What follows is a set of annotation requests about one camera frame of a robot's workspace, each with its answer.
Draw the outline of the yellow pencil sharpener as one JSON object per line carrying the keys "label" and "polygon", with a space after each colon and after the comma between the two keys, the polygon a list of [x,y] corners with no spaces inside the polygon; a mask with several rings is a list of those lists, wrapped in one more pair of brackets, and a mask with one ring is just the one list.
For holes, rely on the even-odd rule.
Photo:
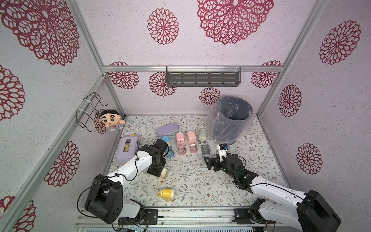
{"label": "yellow pencil sharpener", "polygon": [[167,177],[167,173],[168,173],[168,169],[163,168],[162,171],[161,171],[160,177],[165,179]]}
{"label": "yellow pencil sharpener", "polygon": [[166,201],[173,201],[175,199],[175,190],[164,188],[158,192],[158,197]]}

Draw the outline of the clear sharpener shavings tray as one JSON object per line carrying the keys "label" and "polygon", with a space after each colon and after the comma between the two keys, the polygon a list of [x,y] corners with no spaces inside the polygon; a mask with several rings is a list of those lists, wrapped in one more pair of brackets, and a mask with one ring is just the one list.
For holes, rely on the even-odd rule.
{"label": "clear sharpener shavings tray", "polygon": [[210,147],[208,144],[201,145],[202,155],[209,155],[211,153]]}

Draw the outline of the pink sharpener shavings tray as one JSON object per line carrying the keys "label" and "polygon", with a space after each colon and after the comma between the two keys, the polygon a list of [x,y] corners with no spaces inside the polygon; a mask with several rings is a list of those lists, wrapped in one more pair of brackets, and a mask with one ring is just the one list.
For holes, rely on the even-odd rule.
{"label": "pink sharpener shavings tray", "polygon": [[197,144],[190,144],[189,145],[189,151],[190,153],[198,153],[198,146]]}

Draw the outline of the green pencil sharpener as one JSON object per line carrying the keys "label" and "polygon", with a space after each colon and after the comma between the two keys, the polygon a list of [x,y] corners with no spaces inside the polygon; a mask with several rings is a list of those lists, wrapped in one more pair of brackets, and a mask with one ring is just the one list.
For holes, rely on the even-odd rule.
{"label": "green pencil sharpener", "polygon": [[207,131],[202,129],[199,131],[199,137],[198,140],[200,143],[206,143],[207,142]]}

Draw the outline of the blue pencil sharpener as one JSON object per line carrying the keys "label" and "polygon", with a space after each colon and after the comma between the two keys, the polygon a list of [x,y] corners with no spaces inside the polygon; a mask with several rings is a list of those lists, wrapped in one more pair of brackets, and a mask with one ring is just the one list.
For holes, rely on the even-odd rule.
{"label": "blue pencil sharpener", "polygon": [[161,139],[167,143],[169,148],[172,147],[172,143],[171,143],[170,137],[168,135],[163,136]]}

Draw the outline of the pink pencil sharpener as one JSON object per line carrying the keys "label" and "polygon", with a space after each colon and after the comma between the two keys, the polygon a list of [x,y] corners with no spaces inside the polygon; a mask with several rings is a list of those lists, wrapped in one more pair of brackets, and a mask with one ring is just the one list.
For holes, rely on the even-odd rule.
{"label": "pink pencil sharpener", "polygon": [[179,133],[176,134],[176,144],[178,146],[185,144],[185,137],[184,137],[184,134],[182,132],[179,132]]}
{"label": "pink pencil sharpener", "polygon": [[191,144],[196,144],[197,143],[197,137],[194,131],[189,131],[187,132],[187,138],[188,138],[188,143]]}

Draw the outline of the blue sharpener shavings tray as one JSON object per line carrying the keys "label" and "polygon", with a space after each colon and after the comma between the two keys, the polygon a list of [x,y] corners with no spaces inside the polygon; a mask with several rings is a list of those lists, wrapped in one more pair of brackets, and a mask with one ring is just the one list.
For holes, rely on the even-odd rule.
{"label": "blue sharpener shavings tray", "polygon": [[168,148],[168,152],[167,152],[167,154],[166,154],[166,157],[167,157],[168,159],[171,159],[172,157],[174,157],[174,151],[173,151],[173,148],[172,148],[172,147],[169,147],[169,148]]}

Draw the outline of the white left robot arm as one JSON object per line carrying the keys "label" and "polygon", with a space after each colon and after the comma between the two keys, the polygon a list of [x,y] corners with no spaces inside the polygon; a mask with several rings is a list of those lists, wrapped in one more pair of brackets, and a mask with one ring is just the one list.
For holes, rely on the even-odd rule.
{"label": "white left robot arm", "polygon": [[115,220],[128,220],[139,224],[144,220],[145,207],[135,200],[124,200],[124,189],[133,182],[142,171],[155,177],[165,177],[165,156],[170,151],[167,142],[157,139],[151,145],[143,145],[126,164],[114,172],[104,176],[97,175],[90,187],[83,213],[76,204],[78,212],[89,218],[99,218],[106,224],[113,224]]}

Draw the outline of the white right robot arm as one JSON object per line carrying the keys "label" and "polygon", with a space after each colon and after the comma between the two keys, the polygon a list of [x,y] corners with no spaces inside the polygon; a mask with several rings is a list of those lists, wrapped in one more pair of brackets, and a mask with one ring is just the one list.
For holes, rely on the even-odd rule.
{"label": "white right robot arm", "polygon": [[336,232],[341,225],[339,216],[317,191],[302,192],[274,184],[245,169],[235,154],[205,157],[204,161],[208,170],[230,176],[238,189],[260,196],[248,209],[253,223],[275,221],[301,232]]}

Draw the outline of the purple pencil case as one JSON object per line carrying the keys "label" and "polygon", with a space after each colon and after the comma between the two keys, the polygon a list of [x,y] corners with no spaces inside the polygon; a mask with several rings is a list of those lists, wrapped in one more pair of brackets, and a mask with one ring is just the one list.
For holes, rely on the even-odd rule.
{"label": "purple pencil case", "polygon": [[179,132],[179,126],[176,122],[158,127],[156,129],[156,133],[158,136],[166,136],[166,135],[171,135],[173,133]]}

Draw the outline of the purple tissue box holder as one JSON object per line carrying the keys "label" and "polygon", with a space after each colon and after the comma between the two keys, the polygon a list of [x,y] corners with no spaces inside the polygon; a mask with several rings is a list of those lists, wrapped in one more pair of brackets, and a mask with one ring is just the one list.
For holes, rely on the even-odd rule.
{"label": "purple tissue box holder", "polygon": [[138,152],[140,146],[139,137],[136,135],[123,136],[118,145],[117,163],[124,165]]}

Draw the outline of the Shin-chan plush doll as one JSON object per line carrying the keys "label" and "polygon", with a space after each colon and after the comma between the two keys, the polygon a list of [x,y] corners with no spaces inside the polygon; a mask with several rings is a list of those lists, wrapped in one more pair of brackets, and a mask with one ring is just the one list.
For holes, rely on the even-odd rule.
{"label": "Shin-chan plush doll", "polygon": [[122,130],[126,124],[119,112],[114,109],[103,110],[99,117],[99,123],[102,123],[110,131]]}

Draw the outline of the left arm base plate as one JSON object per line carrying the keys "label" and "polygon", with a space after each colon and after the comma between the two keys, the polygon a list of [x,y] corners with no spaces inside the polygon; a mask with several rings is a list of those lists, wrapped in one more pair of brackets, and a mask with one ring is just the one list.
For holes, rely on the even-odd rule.
{"label": "left arm base plate", "polygon": [[118,225],[132,225],[145,227],[146,225],[157,225],[158,210],[145,208],[139,211],[138,216],[135,218],[119,217]]}

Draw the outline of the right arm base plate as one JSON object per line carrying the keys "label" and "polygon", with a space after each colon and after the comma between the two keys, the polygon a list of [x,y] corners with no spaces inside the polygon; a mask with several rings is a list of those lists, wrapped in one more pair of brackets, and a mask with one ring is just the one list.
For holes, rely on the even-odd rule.
{"label": "right arm base plate", "polygon": [[235,208],[232,222],[237,224],[265,224],[267,221],[256,209]]}

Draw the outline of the grey wall shelf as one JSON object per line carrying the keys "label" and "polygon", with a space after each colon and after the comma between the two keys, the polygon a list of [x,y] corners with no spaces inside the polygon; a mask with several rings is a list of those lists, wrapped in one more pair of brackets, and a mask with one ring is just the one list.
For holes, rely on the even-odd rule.
{"label": "grey wall shelf", "polygon": [[166,67],[168,87],[238,87],[241,84],[241,68],[232,71],[173,71]]}

